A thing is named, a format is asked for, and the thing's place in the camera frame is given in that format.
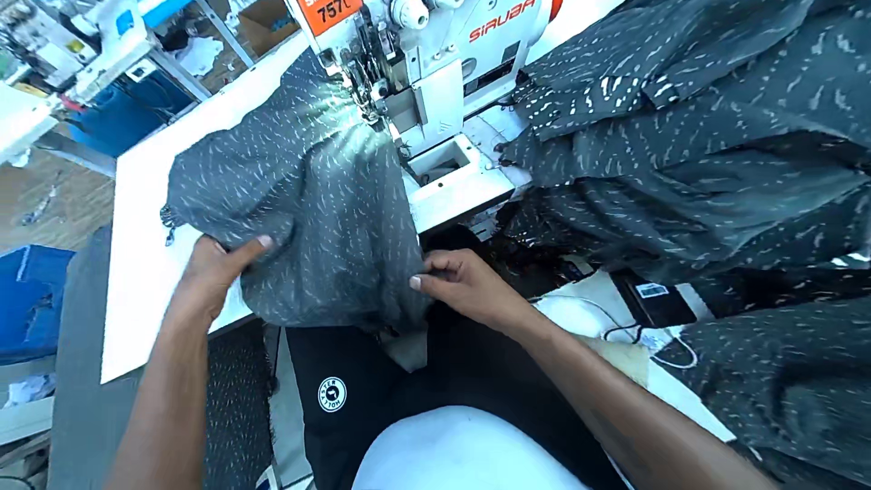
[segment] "black pants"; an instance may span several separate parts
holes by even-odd
[[[355,327],[286,329],[318,490],[350,488],[378,434],[446,405],[475,407],[510,422],[594,490],[626,488],[580,417],[519,344],[444,303],[435,304],[427,319],[428,365],[411,374]],[[321,386],[333,377],[344,386]],[[328,412],[337,401],[341,408]]]

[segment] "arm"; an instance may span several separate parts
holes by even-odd
[[[434,252],[425,266],[439,276],[414,276],[411,287],[521,344],[639,490],[777,488],[719,439],[539,313],[474,252]]]
[[[106,490],[200,488],[206,450],[206,333],[226,292],[272,240],[228,254],[202,236],[172,295]]]

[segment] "blue bin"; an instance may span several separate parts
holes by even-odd
[[[70,115],[70,137],[90,149],[118,157],[164,124],[157,111],[178,114],[192,99],[160,71],[122,89],[115,81]]]
[[[73,255],[40,245],[0,255],[0,365],[57,351],[66,266]]]

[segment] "fingernail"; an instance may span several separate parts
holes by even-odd
[[[273,239],[269,235],[260,235],[257,237],[257,241],[260,242],[260,245],[263,245],[263,248],[270,248],[273,244]]]

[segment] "siruba logo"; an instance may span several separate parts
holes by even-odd
[[[490,30],[493,30],[496,27],[499,27],[500,25],[510,21],[512,18],[519,16],[521,13],[523,13],[524,10],[526,10],[527,7],[531,7],[535,4],[536,0],[523,0],[521,3],[518,3],[517,5],[508,9],[508,11],[505,12],[505,15],[490,19],[489,21],[487,21],[486,24],[482,25],[481,27],[476,27],[472,30],[472,32],[469,33],[469,42],[475,42],[478,38],[490,32]]]

